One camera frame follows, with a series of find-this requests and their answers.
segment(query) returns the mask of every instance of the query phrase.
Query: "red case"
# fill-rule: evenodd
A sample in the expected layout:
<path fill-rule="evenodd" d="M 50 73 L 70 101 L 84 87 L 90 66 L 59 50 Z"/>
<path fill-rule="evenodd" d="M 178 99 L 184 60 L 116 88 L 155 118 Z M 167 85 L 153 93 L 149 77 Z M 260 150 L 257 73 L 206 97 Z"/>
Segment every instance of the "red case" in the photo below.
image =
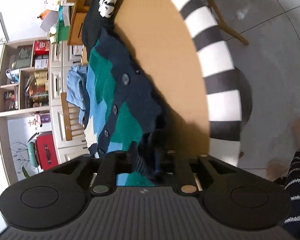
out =
<path fill-rule="evenodd" d="M 49 54 L 50 41 L 35 41 L 34 42 L 34 54 L 45 55 Z"/>
<path fill-rule="evenodd" d="M 36 144 L 40 166 L 44 171 L 59 165 L 52 132 L 40 133 Z"/>

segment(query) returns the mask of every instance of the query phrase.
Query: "blue denim clothing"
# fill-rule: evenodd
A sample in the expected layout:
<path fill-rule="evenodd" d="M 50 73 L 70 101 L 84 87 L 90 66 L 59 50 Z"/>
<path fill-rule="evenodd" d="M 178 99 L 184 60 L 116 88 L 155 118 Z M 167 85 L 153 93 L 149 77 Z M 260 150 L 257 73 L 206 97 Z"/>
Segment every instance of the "blue denim clothing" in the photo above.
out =
<path fill-rule="evenodd" d="M 89 116 L 90 100 L 86 90 L 87 66 L 72 66 L 67 74 L 67 101 L 80 108 L 78 122 L 82 125 L 84 116 Z"/>

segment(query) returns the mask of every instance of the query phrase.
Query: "ribbed gray panel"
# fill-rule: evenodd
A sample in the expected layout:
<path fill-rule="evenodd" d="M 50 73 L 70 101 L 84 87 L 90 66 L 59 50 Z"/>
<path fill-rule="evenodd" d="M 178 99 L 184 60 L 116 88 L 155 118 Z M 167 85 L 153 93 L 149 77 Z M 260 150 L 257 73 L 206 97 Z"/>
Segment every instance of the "ribbed gray panel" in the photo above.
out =
<path fill-rule="evenodd" d="M 193 197 L 171 187 L 117 187 L 106 197 L 94 198 L 75 221 L 43 232 L 9 227 L 0 240 L 292 240 L 282 228 L 238 231 L 216 222 Z"/>

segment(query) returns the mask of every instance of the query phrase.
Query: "black button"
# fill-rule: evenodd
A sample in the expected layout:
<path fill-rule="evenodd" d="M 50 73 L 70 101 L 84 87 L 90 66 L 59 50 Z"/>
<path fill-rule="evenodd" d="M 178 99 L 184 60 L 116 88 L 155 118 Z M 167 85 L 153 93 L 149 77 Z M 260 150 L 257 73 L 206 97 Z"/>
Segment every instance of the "black button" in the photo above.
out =
<path fill-rule="evenodd" d="M 121 78 L 121 81 L 122 81 L 122 84 L 124 84 L 125 86 L 129 85 L 129 82 L 130 82 L 129 75 L 128 74 L 123 74 L 122 78 Z"/>
<path fill-rule="evenodd" d="M 118 108 L 116 105 L 112 106 L 112 111 L 114 114 L 117 114 L 118 113 Z"/>

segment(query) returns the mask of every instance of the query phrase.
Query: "striped pants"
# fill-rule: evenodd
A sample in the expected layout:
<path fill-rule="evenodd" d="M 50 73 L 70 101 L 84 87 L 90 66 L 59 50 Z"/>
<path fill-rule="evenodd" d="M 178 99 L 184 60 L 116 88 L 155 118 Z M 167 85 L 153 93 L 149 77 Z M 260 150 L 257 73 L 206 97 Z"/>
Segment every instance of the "striped pants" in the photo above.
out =
<path fill-rule="evenodd" d="M 300 149 L 291 161 L 285 189 L 291 196 L 292 209 L 283 227 L 294 237 L 300 239 Z"/>

